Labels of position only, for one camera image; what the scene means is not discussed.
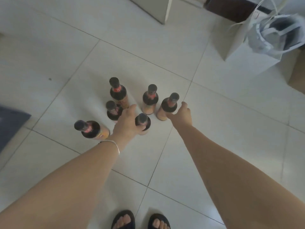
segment black sandal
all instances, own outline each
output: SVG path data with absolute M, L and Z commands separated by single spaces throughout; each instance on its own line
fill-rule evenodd
M 161 214 L 153 214 L 148 221 L 148 229 L 157 229 L 153 226 L 153 222 L 155 221 L 155 219 L 159 219 L 160 222 L 163 221 L 164 223 L 166 223 L 166 225 L 168 227 L 170 227 L 170 223 L 168 222 L 167 218 L 164 215 Z
M 130 221 L 130 223 L 125 224 L 124 226 L 120 227 L 119 229 L 135 229 L 135 216 L 133 215 L 133 213 L 130 210 L 123 210 L 123 211 L 119 212 L 114 217 L 114 220 L 112 221 L 111 229 L 116 224 L 116 222 L 119 220 L 119 218 L 121 216 L 124 217 L 124 215 L 129 215 L 131 221 Z

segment white door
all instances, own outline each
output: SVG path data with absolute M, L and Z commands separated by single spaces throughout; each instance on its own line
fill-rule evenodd
M 165 24 L 172 0 L 131 0 L 158 22 Z

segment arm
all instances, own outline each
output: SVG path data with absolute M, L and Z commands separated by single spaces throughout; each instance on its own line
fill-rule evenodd
M 265 173 L 192 126 L 187 104 L 167 114 L 228 229 L 303 228 L 305 204 Z
M 135 108 L 123 111 L 108 138 L 121 152 L 145 128 L 135 125 Z M 61 166 L 0 213 L 0 228 L 86 228 L 118 155 L 105 141 Z

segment person's right arm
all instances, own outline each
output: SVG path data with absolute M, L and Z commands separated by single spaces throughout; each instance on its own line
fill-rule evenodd
M 305 204 L 192 126 L 187 104 L 171 119 L 228 229 L 305 228 Z

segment bracelet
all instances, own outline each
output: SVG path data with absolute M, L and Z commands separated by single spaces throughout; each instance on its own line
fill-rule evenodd
M 113 141 L 113 140 L 103 140 L 103 141 L 101 141 L 101 142 L 104 142 L 104 141 L 110 141 L 110 142 L 114 143 L 114 144 L 116 145 L 117 150 L 119 151 L 119 155 L 120 155 L 120 150 L 119 150 L 119 147 L 117 146 L 117 144 L 116 144 L 116 142 L 115 142 L 115 141 Z

